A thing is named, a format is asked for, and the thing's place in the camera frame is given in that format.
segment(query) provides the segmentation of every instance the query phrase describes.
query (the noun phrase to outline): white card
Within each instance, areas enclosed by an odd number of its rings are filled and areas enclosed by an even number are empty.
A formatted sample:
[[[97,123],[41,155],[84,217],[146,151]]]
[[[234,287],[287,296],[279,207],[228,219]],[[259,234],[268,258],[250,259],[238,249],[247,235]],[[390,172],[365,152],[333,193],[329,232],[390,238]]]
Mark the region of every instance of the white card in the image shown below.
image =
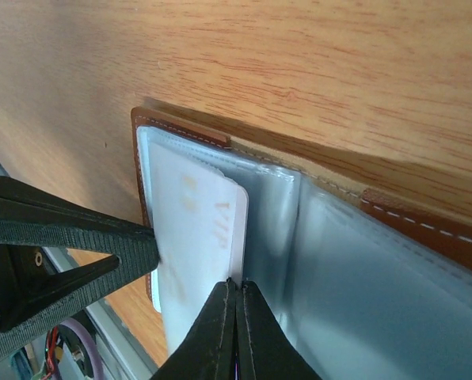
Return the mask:
[[[153,142],[149,154],[158,292],[172,354],[213,286],[229,277],[242,281],[248,196],[195,158]]]

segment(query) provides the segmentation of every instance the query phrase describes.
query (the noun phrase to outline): wood grain surface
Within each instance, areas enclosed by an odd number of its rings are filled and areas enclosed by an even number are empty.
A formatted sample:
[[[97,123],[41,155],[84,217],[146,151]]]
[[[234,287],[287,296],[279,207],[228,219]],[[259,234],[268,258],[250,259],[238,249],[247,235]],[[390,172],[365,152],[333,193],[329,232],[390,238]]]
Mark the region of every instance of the wood grain surface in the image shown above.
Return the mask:
[[[13,176],[139,221],[136,105],[329,149],[350,177],[472,218],[472,1],[0,0]],[[163,363],[143,279],[108,300]]]

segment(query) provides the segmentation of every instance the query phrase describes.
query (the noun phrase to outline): red wire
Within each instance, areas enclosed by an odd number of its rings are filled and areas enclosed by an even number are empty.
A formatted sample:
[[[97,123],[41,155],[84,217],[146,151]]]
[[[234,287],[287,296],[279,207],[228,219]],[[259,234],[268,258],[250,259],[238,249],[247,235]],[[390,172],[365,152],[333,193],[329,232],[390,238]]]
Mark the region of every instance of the red wire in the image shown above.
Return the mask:
[[[55,366],[53,364],[53,353],[56,347],[56,341],[59,337],[59,330],[57,327],[53,328],[51,331],[51,344],[48,346],[48,357],[46,358],[46,367],[48,368],[48,373],[41,380],[47,380],[53,375],[53,370]]]

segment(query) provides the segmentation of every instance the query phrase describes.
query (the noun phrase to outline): white stitching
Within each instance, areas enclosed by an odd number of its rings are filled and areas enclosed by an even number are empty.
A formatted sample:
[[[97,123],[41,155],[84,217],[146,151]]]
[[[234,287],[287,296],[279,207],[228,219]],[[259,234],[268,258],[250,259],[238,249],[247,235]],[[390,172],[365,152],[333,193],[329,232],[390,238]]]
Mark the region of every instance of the white stitching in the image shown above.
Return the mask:
[[[283,162],[280,162],[278,160],[272,160],[271,158],[267,158],[267,157],[264,157],[264,156],[261,156],[259,154],[254,154],[254,153],[250,153],[250,152],[247,152],[245,150],[241,150],[241,149],[238,149],[238,148],[234,148],[234,147],[228,147],[228,146],[222,146],[220,144],[217,144],[216,142],[212,142],[210,140],[207,140],[207,139],[203,139],[199,136],[196,136],[196,135],[192,135],[186,131],[182,131],[182,130],[179,130],[179,129],[176,129],[175,127],[171,127],[170,125],[167,125],[167,124],[163,124],[155,119],[151,119],[149,117],[145,117],[145,116],[136,116],[135,117],[135,124],[137,126],[137,123],[138,123],[138,119],[141,119],[141,120],[145,120],[145,121],[149,121],[151,123],[156,123],[162,127],[165,127],[166,129],[169,129],[171,131],[175,131],[177,133],[180,133],[182,135],[187,135],[188,137],[191,137],[193,139],[196,139],[196,140],[199,140],[199,141],[202,141],[202,142],[205,142],[205,143],[208,143],[208,144],[211,144],[211,145],[214,145],[214,146],[217,146],[219,148],[222,148],[222,149],[231,149],[231,150],[236,150],[237,152],[240,152],[240,153],[243,153],[243,154],[248,154],[252,157],[255,157],[255,158],[258,158],[258,159],[261,159],[261,160],[264,160],[264,161],[267,161],[267,162],[271,162],[273,164],[276,164],[276,165],[282,165],[282,166],[285,166],[289,169],[293,169],[293,170],[296,170],[302,174],[304,174],[305,176],[309,177],[309,178],[312,178],[316,181],[321,181],[323,184],[327,184],[328,186],[332,187],[332,188],[335,188],[336,190],[340,191],[340,192],[343,192],[344,194],[348,194],[354,198],[357,198],[358,200],[360,200],[360,202],[363,202],[363,203],[366,203],[366,204],[371,204],[370,201],[366,200],[366,199],[363,199],[361,194],[356,194],[354,192],[350,192],[349,190],[345,189],[345,188],[341,188],[340,186],[338,186],[337,184],[334,184],[333,182],[329,182],[327,180],[325,180],[324,178],[320,177],[320,176],[313,176],[305,171],[303,171],[302,169],[300,168],[297,168],[297,167],[294,167],[292,165],[285,165]],[[407,222],[411,222],[411,223],[418,223],[416,222],[415,220],[411,219],[411,218],[407,218],[406,216],[403,216],[403,215],[399,215],[399,214],[396,214],[392,211],[388,211],[388,210],[385,210],[384,208],[380,207],[380,206],[377,206],[377,205],[374,205],[372,204],[372,207],[376,210],[379,210],[379,211],[382,211],[382,212],[386,212],[388,215],[391,215],[391,216],[394,216],[395,218],[402,218],[404,220],[406,220]],[[438,232],[440,232],[441,234],[443,235],[446,235],[446,236],[450,236],[450,237],[454,237],[456,236],[459,240],[462,240],[462,241],[465,241],[467,243],[470,243],[472,244],[472,238],[470,237],[466,237],[466,236],[462,236],[462,235],[454,235],[450,232],[447,232],[445,230],[440,230],[438,229],[437,227],[434,227],[434,226],[430,226],[429,224],[425,224],[425,223],[419,223],[420,226],[424,227],[424,228],[427,228],[429,230],[436,230]]]
[[[229,283],[226,283],[225,286],[226,286],[226,296],[223,298],[223,301],[226,307],[223,308],[222,332],[220,333],[219,347],[222,347],[222,342],[224,338],[224,330],[227,323],[227,299],[229,298]],[[217,378],[217,374],[219,372],[219,364],[220,364],[220,360],[217,360],[217,364],[215,367],[215,376],[213,376],[214,378]]]
[[[469,237],[465,237],[465,236],[458,236],[458,239],[460,240],[463,240],[463,241],[468,241],[469,243],[472,243],[472,239],[470,239]]]
[[[157,121],[157,120],[155,120],[155,119],[151,119],[151,118],[145,117],[145,116],[136,116],[136,117],[135,117],[135,123],[136,123],[136,124],[138,123],[138,119],[145,120],[145,121],[150,121],[151,123],[156,123],[157,125],[160,125],[161,127],[164,127],[164,128],[169,129],[169,130],[171,130],[171,131],[175,131],[175,132],[180,133],[180,134],[182,134],[182,135],[186,135],[186,136],[188,136],[188,137],[190,137],[190,138],[192,138],[192,139],[196,139],[196,140],[202,141],[202,142],[204,142],[204,143],[208,143],[208,144],[217,146],[218,148],[227,149],[227,146],[223,146],[223,145],[217,144],[216,142],[212,142],[212,141],[210,141],[210,140],[203,139],[202,137],[193,135],[193,134],[191,134],[191,133],[188,133],[187,131],[182,131],[182,130],[177,129],[177,128],[175,128],[175,127],[172,127],[172,126],[170,126],[170,125],[161,123],[160,121]]]
[[[429,224],[426,224],[426,223],[421,223],[419,226],[424,227],[424,228],[428,228],[429,230],[434,230],[435,229],[434,226],[430,226]]]
[[[381,208],[379,206],[375,206],[375,205],[372,205],[372,206],[373,206],[374,209],[385,212],[386,214],[394,216],[395,218],[402,218],[402,219],[406,220],[407,222],[417,223],[415,220],[413,220],[411,218],[407,218],[406,216],[398,215],[398,214],[395,214],[394,212],[384,210],[383,208]],[[472,244],[472,238],[470,238],[470,237],[463,236],[463,235],[454,235],[451,232],[448,232],[446,230],[439,230],[438,228],[436,228],[432,225],[426,224],[426,223],[419,223],[419,226],[427,228],[428,230],[436,230],[436,231],[440,232],[442,235],[450,236],[452,238],[458,238],[459,240],[462,240],[462,241],[465,241],[467,243]]]
[[[253,360],[253,349],[252,349],[252,338],[250,338],[250,323],[249,323],[249,313],[248,313],[248,301],[247,301],[248,296],[246,295],[246,288],[243,288],[243,311],[245,314],[245,323],[246,323],[246,334],[249,339],[249,348],[250,348],[250,358],[251,358],[251,363],[252,363],[252,373],[253,377],[256,377],[255,373],[255,363]]]
[[[378,231],[376,229],[375,226],[372,226],[371,227],[375,232],[378,232],[379,234],[382,234],[383,236],[385,236],[386,238],[388,239],[392,239],[393,241],[399,243],[399,241],[397,240],[397,238],[395,236],[391,236],[389,235],[387,232],[385,231]],[[377,244],[380,244],[381,240],[380,239],[377,239],[377,240],[374,240]],[[438,267],[439,269],[445,271],[448,275],[450,276],[453,276],[455,279],[457,279],[458,281],[461,281],[462,283],[466,284],[466,285],[470,285],[472,287],[472,283],[466,279],[465,277],[462,277],[462,275],[460,275],[459,273],[457,272],[449,272],[444,266],[442,266],[442,264],[438,261],[436,261],[436,259],[432,259],[431,257],[426,257],[425,255],[423,255],[420,251],[418,251],[415,247],[412,247],[411,245],[409,245],[409,243],[407,241],[403,241],[402,242],[402,246],[404,249],[406,249],[407,251],[415,254],[415,255],[418,255],[422,260],[425,260],[427,262],[429,262],[430,264],[432,265],[435,265],[436,267]]]

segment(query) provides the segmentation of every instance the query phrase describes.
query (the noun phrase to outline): wallet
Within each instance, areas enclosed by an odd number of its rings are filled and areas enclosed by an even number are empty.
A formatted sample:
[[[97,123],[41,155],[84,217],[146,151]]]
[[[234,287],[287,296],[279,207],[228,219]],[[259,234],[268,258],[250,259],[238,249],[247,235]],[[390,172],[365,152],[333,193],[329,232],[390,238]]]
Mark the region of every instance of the wallet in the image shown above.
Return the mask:
[[[153,146],[244,188],[242,276],[322,378],[472,378],[472,222],[327,169],[284,136],[143,107],[131,121],[143,223]],[[150,300],[156,287],[148,275]],[[184,333],[162,317],[171,353]]]

